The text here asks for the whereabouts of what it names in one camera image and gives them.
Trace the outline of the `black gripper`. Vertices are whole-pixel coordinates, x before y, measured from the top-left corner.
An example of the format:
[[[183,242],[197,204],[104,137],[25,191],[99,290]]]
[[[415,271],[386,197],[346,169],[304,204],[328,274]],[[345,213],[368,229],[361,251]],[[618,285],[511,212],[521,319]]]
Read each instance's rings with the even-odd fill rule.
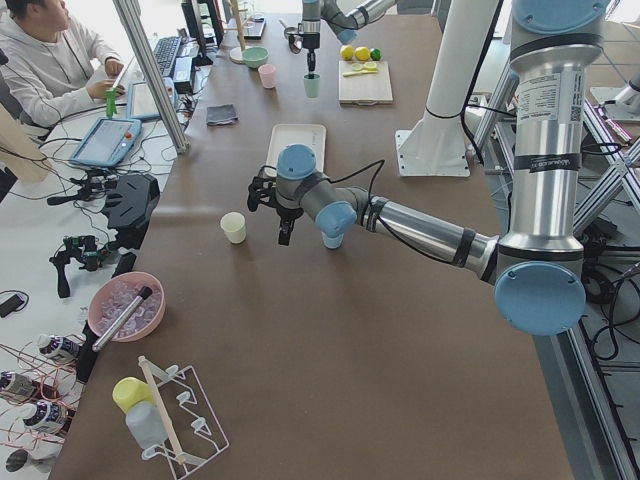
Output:
[[[289,208],[277,202],[276,212],[280,217],[278,243],[280,245],[290,244],[295,221],[304,215],[304,210],[300,207]]]
[[[319,32],[302,32],[302,48],[307,50],[306,62],[308,74],[316,71],[316,54],[315,50],[320,46]]]

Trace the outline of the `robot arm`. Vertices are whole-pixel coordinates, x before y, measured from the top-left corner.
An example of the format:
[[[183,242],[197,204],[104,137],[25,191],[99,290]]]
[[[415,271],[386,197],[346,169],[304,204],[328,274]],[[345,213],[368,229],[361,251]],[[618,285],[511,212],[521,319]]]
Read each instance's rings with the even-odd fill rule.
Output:
[[[320,48],[321,22],[324,21],[342,44],[350,43],[356,31],[379,20],[397,1],[363,1],[353,10],[345,13],[334,0],[304,0],[302,17],[298,23],[298,33],[302,37],[302,47],[307,50],[309,74],[316,71],[315,51]]]
[[[583,73],[599,55],[602,5],[591,1],[519,1],[513,69],[520,74],[511,223],[487,237],[493,221],[480,176],[470,173],[459,131],[464,106],[497,20],[496,1],[457,1],[439,53],[417,30],[396,23],[371,38],[389,42],[402,61],[405,105],[432,74],[425,116],[398,140],[409,180],[394,198],[328,179],[310,149],[284,150],[274,176],[281,242],[308,213],[329,247],[358,225],[336,256],[303,249],[276,280],[272,325],[285,340],[505,346],[527,335],[563,334],[580,320],[583,249],[573,231],[581,165]]]

